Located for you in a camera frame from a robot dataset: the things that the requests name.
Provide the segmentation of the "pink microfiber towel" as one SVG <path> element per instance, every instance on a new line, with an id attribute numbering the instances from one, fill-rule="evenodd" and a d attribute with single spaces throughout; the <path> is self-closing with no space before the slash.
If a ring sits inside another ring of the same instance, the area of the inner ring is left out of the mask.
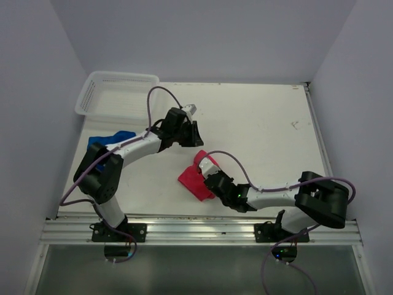
<path id="1" fill-rule="evenodd" d="M 187 167 L 177 180 L 188 189 L 199 201 L 214 199 L 216 196 L 204 185 L 204 178 L 198 168 L 198 163 L 207 152 L 200 150 L 193 159 L 191 166 Z"/>

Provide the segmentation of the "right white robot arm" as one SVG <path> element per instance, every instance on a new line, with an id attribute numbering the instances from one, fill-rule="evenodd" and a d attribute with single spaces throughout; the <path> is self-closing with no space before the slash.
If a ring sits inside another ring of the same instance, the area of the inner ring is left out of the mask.
<path id="1" fill-rule="evenodd" d="M 282 207 L 275 222 L 261 229 L 272 240 L 288 241 L 317 225 L 342 229 L 346 224 L 349 190 L 333 178 L 311 171 L 304 171 L 297 184 L 275 189 L 235 184 L 222 170 L 203 174 L 203 183 L 224 206 L 239 213 Z"/>

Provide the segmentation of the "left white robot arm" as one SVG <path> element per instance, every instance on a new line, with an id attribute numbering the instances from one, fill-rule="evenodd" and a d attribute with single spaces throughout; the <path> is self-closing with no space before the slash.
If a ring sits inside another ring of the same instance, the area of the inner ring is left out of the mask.
<path id="1" fill-rule="evenodd" d="M 185 148 L 204 145 L 197 122 L 192 119 L 196 110 L 194 104 L 171 108 L 160 126 L 153 125 L 129 140 L 106 146 L 93 143 L 88 148 L 74 175 L 74 184 L 93 201 L 113 241 L 123 240 L 128 233 L 126 216 L 115 197 L 123 168 L 174 143 Z"/>

